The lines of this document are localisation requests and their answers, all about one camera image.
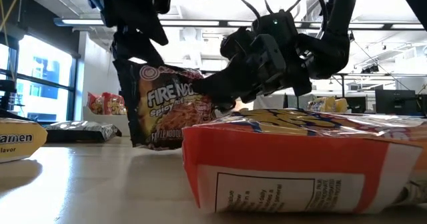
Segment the snack bag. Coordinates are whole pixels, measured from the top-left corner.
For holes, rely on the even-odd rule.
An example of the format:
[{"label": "snack bag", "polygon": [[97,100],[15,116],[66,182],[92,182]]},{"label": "snack bag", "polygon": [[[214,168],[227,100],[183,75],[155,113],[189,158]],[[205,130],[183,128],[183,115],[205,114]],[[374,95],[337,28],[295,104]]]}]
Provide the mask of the snack bag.
[{"label": "snack bag", "polygon": [[421,188],[405,190],[427,170],[421,119],[260,109],[183,135],[184,168],[207,212],[378,213],[427,202],[421,175]]},{"label": "snack bag", "polygon": [[308,103],[307,110],[325,113],[336,112],[335,97],[318,97]]},{"label": "snack bag", "polygon": [[91,109],[94,114],[103,114],[104,98],[100,95],[95,95],[90,92],[87,93],[87,107]]},{"label": "snack bag", "polygon": [[336,113],[345,113],[347,109],[347,100],[345,98],[341,98],[338,100],[335,100],[335,112]]},{"label": "snack bag", "polygon": [[123,106],[123,97],[113,93],[102,93],[104,98],[104,115],[121,115],[121,106]]},{"label": "snack bag", "polygon": [[214,118],[210,99],[191,88],[193,80],[203,78],[199,71],[132,61],[115,61],[114,65],[134,147],[180,148],[181,128]]}]

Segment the table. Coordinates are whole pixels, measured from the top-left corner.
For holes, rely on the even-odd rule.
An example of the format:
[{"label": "table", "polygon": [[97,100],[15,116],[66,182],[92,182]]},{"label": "table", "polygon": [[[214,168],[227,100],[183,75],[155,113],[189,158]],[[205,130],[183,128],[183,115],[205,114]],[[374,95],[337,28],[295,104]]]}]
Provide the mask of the table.
[{"label": "table", "polygon": [[427,206],[380,215],[204,214],[193,201],[181,150],[104,144],[46,145],[0,164],[0,223],[427,223]]}]

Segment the desk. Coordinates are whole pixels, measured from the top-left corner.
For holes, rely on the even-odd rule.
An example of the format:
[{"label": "desk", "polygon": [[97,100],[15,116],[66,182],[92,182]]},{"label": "desk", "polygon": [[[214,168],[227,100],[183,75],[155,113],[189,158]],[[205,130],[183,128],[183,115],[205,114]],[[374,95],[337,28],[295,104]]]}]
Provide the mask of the desk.
[{"label": "desk", "polygon": [[193,201],[181,150],[106,144],[48,145],[0,164],[0,223],[427,223],[427,206],[380,215],[203,214]]}]

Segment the fire noodle package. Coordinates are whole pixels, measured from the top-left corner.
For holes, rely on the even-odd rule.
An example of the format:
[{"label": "fire noodle package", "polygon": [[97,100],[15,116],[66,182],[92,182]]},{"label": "fire noodle package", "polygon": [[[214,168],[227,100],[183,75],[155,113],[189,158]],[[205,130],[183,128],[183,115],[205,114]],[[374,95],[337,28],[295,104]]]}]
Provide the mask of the fire noodle package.
[{"label": "fire noodle package", "polygon": [[421,119],[260,109],[183,135],[185,171],[207,212],[377,213],[427,203]]},{"label": "fire noodle package", "polygon": [[134,147],[177,149],[181,128],[211,121],[214,110],[208,97],[193,92],[199,71],[169,65],[115,61],[129,130]]}]

